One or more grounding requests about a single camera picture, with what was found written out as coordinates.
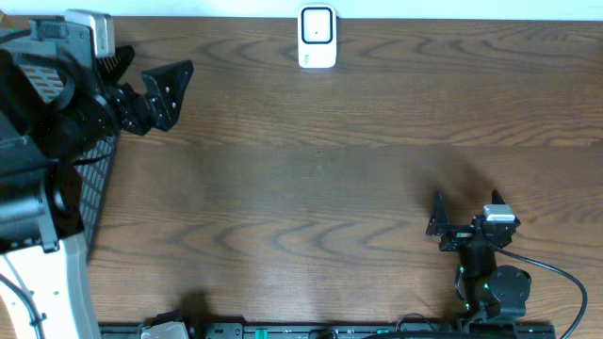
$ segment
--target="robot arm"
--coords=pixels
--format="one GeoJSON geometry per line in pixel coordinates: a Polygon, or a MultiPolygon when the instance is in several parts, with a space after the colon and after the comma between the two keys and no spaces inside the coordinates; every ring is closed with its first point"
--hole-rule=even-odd
{"type": "Polygon", "coordinates": [[[137,94],[118,84],[134,49],[116,49],[111,17],[87,11],[0,29],[0,48],[0,295],[19,339],[101,338],[73,160],[120,130],[171,129],[192,62],[143,72],[137,94]],[[36,68],[62,89],[46,103],[24,72],[36,68]]]}

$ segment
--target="cable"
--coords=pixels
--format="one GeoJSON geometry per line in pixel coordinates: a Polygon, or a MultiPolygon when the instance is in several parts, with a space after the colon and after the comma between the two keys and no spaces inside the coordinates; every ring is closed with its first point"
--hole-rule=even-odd
{"type": "Polygon", "coordinates": [[[454,290],[456,291],[456,296],[460,300],[464,300],[463,292],[461,292],[461,278],[463,277],[463,267],[458,266],[456,269],[456,275],[454,277],[454,290]]]}
{"type": "Polygon", "coordinates": [[[31,30],[29,30],[29,29],[24,29],[24,30],[13,32],[13,33],[8,33],[7,35],[0,37],[0,44],[9,42],[9,41],[12,41],[15,39],[27,37],[29,35],[31,35],[31,30]]]}
{"type": "Polygon", "coordinates": [[[12,283],[7,277],[0,274],[0,282],[5,284],[25,305],[25,308],[29,312],[29,318],[31,319],[30,325],[34,328],[36,332],[36,338],[44,339],[44,332],[41,328],[42,318],[38,315],[38,311],[36,310],[36,306],[33,301],[25,294],[25,292],[19,288],[17,285],[12,283]]]}
{"type": "Polygon", "coordinates": [[[565,272],[562,269],[556,268],[554,266],[545,264],[545,263],[541,263],[539,261],[530,259],[528,257],[519,255],[519,254],[515,254],[512,252],[509,252],[507,250],[503,250],[500,249],[497,245],[488,242],[488,245],[494,249],[495,251],[510,256],[514,259],[520,260],[522,262],[528,263],[528,264],[532,264],[532,265],[536,265],[538,267],[541,268],[546,268],[550,271],[553,271],[559,275],[564,276],[565,278],[569,279],[572,283],[575,283],[576,286],[580,289],[580,292],[582,293],[582,305],[580,306],[580,310],[578,312],[578,315],[576,316],[576,319],[574,319],[574,322],[572,323],[572,325],[569,327],[569,329],[567,329],[567,331],[560,337],[560,339],[565,339],[567,337],[570,336],[570,334],[572,334],[572,332],[576,329],[576,327],[578,326],[578,324],[580,323],[580,321],[582,320],[582,318],[584,317],[584,313],[586,312],[586,306],[588,305],[588,294],[586,293],[586,288],[584,287],[584,285],[582,284],[582,282],[580,282],[576,277],[574,277],[573,275],[565,272]]]}
{"type": "Polygon", "coordinates": [[[418,314],[418,313],[410,313],[410,314],[407,314],[407,315],[403,316],[402,318],[400,318],[398,320],[398,324],[396,324],[396,331],[400,331],[401,330],[401,326],[404,323],[404,320],[406,320],[406,318],[409,317],[409,316],[419,316],[419,317],[423,318],[423,320],[425,320],[425,322],[427,323],[427,325],[430,326],[430,328],[432,329],[432,331],[436,331],[435,327],[432,325],[432,323],[430,322],[430,320],[428,318],[426,318],[425,315],[418,314]]]}
{"type": "Polygon", "coordinates": [[[317,339],[325,339],[327,337],[327,335],[329,335],[329,334],[331,334],[333,339],[339,339],[339,334],[337,334],[337,331],[335,331],[335,330],[322,331],[321,333],[319,333],[317,335],[317,339]]]}
{"type": "Polygon", "coordinates": [[[111,154],[105,154],[105,155],[97,156],[92,159],[79,159],[79,160],[73,161],[73,165],[74,166],[92,165],[92,164],[96,164],[97,162],[99,162],[101,160],[107,159],[110,156],[111,156],[111,154]]]}
{"type": "Polygon", "coordinates": [[[464,323],[463,328],[461,329],[461,331],[463,332],[467,332],[469,333],[469,326],[471,326],[471,324],[473,324],[473,322],[478,318],[482,316],[481,312],[476,312],[474,313],[467,321],[466,323],[464,323]]]}
{"type": "Polygon", "coordinates": [[[487,335],[476,333],[442,332],[442,331],[396,331],[369,335],[363,339],[407,339],[407,338],[433,338],[433,339],[511,339],[510,336],[487,335]]]}
{"type": "Polygon", "coordinates": [[[92,159],[79,159],[79,160],[75,160],[72,162],[72,164],[74,166],[84,166],[84,165],[92,165],[92,164],[96,164],[97,162],[107,159],[108,157],[110,157],[111,155],[113,155],[115,153],[115,144],[109,140],[107,137],[102,138],[101,141],[104,141],[106,144],[108,144],[109,146],[111,146],[111,151],[109,151],[109,153],[105,154],[105,155],[101,155],[101,156],[97,156],[95,158],[92,159]]]}

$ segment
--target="white wall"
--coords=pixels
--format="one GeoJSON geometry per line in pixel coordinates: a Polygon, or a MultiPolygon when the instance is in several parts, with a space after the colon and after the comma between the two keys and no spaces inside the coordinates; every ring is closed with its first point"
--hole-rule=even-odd
{"type": "MultiPolygon", "coordinates": [[[[295,17],[300,0],[2,0],[7,14],[295,17]]],[[[601,20],[603,0],[330,0],[341,18],[601,20]]]]}

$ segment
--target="wooden table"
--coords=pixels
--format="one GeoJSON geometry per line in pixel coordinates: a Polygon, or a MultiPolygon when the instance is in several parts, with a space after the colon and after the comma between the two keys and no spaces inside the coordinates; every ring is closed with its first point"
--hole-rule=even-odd
{"type": "MultiPolygon", "coordinates": [[[[523,222],[507,249],[581,279],[575,337],[601,336],[601,24],[340,20],[336,66],[304,70],[295,20],[115,23],[137,90],[144,69],[195,73],[169,133],[119,143],[90,264],[100,321],[451,315],[458,255],[425,236],[433,193],[469,222],[498,188],[523,222]]],[[[578,289],[498,263],[530,272],[524,319],[561,335],[578,289]]]]}

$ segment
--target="white device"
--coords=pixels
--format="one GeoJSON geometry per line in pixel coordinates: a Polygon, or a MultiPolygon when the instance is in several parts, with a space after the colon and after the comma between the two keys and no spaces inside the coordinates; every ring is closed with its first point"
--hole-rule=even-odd
{"type": "Polygon", "coordinates": [[[305,5],[298,14],[298,60],[304,68],[330,68],[337,57],[335,9],[305,5]]]}
{"type": "MultiPolygon", "coordinates": [[[[41,246],[14,250],[0,256],[0,273],[26,293],[42,315],[47,339],[100,339],[96,314],[90,300],[86,270],[86,240],[82,233],[59,240],[59,250],[44,253],[41,246]]],[[[0,284],[19,339],[36,339],[23,302],[0,284]]]]}

